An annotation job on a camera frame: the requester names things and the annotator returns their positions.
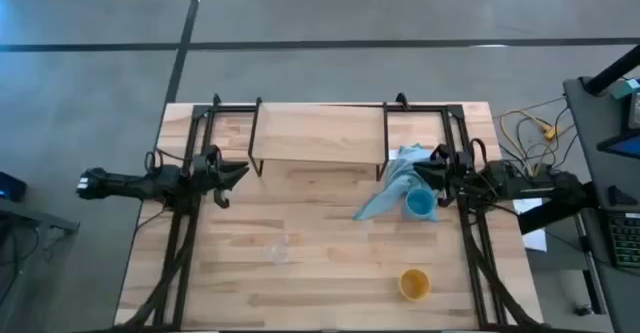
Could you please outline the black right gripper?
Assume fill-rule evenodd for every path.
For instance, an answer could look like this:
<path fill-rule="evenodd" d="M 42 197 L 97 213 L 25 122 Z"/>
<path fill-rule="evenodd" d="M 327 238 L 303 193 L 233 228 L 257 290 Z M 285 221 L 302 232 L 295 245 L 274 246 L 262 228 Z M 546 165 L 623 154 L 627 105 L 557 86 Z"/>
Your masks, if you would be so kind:
<path fill-rule="evenodd" d="M 416 172 L 425 173 L 424 181 L 433 189 L 452 194 L 461 188 L 473 173 L 473 167 L 461 163 L 443 163 L 440 158 L 421 160 L 413 163 Z M 427 172 L 442 171 L 442 174 Z"/>

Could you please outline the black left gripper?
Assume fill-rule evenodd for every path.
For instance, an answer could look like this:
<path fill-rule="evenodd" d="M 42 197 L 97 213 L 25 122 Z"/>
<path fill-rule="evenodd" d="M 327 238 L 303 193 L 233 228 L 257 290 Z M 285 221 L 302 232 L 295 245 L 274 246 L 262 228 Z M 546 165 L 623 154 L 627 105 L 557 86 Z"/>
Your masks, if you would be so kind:
<path fill-rule="evenodd" d="M 219 175 L 211 170 L 206 162 L 193 164 L 192 190 L 206 193 L 214 189 L 232 190 L 233 187 L 249 172 L 247 161 L 223 161 L 222 180 Z"/>

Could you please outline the blue plastic cup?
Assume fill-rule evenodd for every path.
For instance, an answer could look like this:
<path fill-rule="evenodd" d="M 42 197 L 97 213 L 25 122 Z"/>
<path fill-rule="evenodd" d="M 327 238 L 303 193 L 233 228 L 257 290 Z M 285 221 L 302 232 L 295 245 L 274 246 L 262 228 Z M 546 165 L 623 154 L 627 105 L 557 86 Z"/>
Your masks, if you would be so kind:
<path fill-rule="evenodd" d="M 426 188 L 410 190 L 405 196 L 402 217 L 408 221 L 437 221 L 434 192 Z"/>

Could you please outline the clear plastic cup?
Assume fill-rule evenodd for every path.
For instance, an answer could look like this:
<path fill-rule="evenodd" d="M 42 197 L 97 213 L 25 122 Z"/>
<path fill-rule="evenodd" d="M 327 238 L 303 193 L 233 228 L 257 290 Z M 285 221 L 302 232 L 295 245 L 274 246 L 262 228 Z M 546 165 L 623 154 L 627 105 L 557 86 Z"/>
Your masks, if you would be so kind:
<path fill-rule="evenodd" d="M 264 248 L 264 254 L 269 262 L 281 265 L 288 262 L 289 235 L 280 234 L 272 239 Z"/>

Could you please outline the yellow plastic cup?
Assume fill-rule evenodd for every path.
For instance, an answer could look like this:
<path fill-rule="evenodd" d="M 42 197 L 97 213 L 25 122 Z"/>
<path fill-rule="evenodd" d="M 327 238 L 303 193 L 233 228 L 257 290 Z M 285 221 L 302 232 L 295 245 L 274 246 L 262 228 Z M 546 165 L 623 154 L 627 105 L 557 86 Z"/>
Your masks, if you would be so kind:
<path fill-rule="evenodd" d="M 403 272 L 399 277 L 398 286 L 400 294 L 412 302 L 424 300 L 431 292 L 429 276 L 419 269 L 408 269 Z"/>

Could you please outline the light blue cloth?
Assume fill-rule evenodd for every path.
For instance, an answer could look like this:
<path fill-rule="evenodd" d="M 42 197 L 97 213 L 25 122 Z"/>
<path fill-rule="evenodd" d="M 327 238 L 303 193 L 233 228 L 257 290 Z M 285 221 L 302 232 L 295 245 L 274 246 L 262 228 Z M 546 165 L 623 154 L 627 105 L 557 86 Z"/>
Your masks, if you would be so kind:
<path fill-rule="evenodd" d="M 406 194 L 415 188 L 431 189 L 436 197 L 439 190 L 433 190 L 413 167 L 416 161 L 429 160 L 431 153 L 420 144 L 401 146 L 388 168 L 384 188 L 361 207 L 353 220 L 373 219 L 391 211 L 398 201 L 402 201 L 403 209 Z"/>

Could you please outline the white paper sheet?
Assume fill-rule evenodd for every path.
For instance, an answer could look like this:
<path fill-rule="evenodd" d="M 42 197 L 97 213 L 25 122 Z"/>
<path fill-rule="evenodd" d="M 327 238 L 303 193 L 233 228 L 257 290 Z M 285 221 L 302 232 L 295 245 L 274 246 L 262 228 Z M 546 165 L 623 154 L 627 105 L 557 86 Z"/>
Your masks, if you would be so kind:
<path fill-rule="evenodd" d="M 537 216 L 539 207 L 543 205 L 541 198 L 522 198 L 513 200 L 513 208 L 519 216 L 522 239 L 526 249 L 546 252 L 547 240 L 541 219 Z"/>

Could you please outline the black slanted pole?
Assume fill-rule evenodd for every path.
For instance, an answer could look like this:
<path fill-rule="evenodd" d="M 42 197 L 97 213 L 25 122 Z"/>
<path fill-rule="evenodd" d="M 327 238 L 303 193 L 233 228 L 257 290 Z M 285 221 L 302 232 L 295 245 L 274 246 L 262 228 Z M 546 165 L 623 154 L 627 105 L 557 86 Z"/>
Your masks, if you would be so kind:
<path fill-rule="evenodd" d="M 597 208 L 597 195 L 592 182 L 578 184 L 552 196 L 539 207 L 537 216 L 543 227 L 576 215 L 585 208 Z"/>
<path fill-rule="evenodd" d="M 611 65 L 593 77 L 581 77 L 580 82 L 586 93 L 602 96 L 610 85 L 640 65 L 640 45 L 635 46 Z"/>

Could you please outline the grey side desk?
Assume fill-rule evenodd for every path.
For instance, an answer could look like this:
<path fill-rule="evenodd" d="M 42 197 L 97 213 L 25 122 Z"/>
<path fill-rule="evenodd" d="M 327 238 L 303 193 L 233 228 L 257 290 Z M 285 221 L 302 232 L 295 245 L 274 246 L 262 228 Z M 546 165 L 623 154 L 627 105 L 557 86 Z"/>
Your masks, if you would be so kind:
<path fill-rule="evenodd" d="M 563 82 L 568 107 L 594 185 L 599 207 L 582 214 L 606 305 L 615 333 L 640 333 L 640 269 L 618 268 L 613 263 L 610 239 L 605 234 L 610 213 L 640 213 L 640 160 L 597 150 L 597 144 L 621 133 L 623 103 L 607 96 L 594 97 L 577 79 Z M 611 206 L 607 188 L 616 185 L 638 200 L 637 205 Z"/>

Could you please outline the laptop with blue screen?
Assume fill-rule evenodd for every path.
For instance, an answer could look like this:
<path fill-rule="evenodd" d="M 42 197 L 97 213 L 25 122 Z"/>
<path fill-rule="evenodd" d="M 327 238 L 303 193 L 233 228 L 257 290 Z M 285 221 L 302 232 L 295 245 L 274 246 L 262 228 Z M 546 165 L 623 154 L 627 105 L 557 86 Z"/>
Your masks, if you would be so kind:
<path fill-rule="evenodd" d="M 640 130 L 629 131 L 597 144 L 597 150 L 640 160 Z"/>

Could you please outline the grey metal cart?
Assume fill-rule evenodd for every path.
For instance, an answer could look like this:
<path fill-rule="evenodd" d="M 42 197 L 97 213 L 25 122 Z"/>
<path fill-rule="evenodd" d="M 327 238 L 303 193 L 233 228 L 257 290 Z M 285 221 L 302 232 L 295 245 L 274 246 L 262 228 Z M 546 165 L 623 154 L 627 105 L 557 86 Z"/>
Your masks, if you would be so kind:
<path fill-rule="evenodd" d="M 0 270 L 7 268 L 10 273 L 6 289 L 0 294 L 0 333 L 7 333 L 11 320 L 16 316 L 14 310 L 21 304 L 24 282 L 29 279 L 29 271 L 35 267 L 35 259 L 44 250 L 44 239 L 48 237 L 49 230 L 58 229 L 65 235 L 73 235 L 78 232 L 80 222 L 30 210 L 6 199 L 0 199 L 0 218 L 8 220 L 6 228 L 0 229 L 0 233 L 11 237 L 13 242 L 12 256 L 0 262 Z M 16 229 L 22 228 L 35 234 L 33 246 L 24 254 L 19 252 L 19 239 L 15 233 Z"/>

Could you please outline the black keyboard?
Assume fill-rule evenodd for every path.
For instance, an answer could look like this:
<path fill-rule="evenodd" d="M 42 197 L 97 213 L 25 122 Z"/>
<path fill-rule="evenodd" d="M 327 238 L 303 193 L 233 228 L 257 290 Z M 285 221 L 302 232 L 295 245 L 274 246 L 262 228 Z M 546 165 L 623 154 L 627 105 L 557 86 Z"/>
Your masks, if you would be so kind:
<path fill-rule="evenodd" d="M 615 264 L 640 269 L 640 213 L 610 213 L 606 232 Z"/>

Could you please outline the teal small box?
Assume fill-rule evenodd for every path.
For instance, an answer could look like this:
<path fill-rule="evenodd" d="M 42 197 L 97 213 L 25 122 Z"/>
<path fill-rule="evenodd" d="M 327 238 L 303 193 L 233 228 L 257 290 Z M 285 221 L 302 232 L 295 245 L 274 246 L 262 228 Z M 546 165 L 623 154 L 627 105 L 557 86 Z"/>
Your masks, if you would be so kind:
<path fill-rule="evenodd" d="M 616 100 L 638 93 L 640 92 L 640 78 L 616 81 L 609 88 L 609 92 Z"/>

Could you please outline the black device with blue light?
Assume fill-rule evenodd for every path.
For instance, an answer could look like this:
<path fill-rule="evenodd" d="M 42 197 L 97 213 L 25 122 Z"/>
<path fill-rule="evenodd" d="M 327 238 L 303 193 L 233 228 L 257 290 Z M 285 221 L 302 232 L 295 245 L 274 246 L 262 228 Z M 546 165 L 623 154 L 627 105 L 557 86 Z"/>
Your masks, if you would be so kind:
<path fill-rule="evenodd" d="M 22 202 L 25 199 L 27 188 L 24 181 L 0 171 L 0 199 Z"/>

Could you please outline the black triangular bracket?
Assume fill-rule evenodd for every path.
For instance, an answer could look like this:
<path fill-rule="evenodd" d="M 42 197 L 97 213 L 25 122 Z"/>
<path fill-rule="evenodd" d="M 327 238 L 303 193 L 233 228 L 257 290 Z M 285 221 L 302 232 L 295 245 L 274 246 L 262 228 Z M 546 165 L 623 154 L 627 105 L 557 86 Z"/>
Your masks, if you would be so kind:
<path fill-rule="evenodd" d="M 637 199 L 627 193 L 624 193 L 616 185 L 611 185 L 607 188 L 607 197 L 611 206 L 638 204 Z"/>

